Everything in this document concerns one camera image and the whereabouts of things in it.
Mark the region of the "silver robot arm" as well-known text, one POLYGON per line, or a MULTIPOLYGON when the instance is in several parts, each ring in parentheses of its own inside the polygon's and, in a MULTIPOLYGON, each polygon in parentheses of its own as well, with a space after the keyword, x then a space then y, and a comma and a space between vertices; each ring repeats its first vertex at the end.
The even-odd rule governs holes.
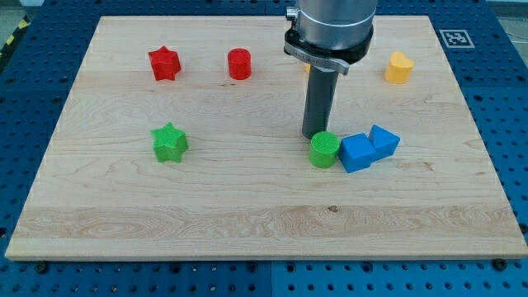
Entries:
POLYGON ((297 0, 286 8, 284 51, 325 72, 346 75, 367 53, 377 0, 297 0))

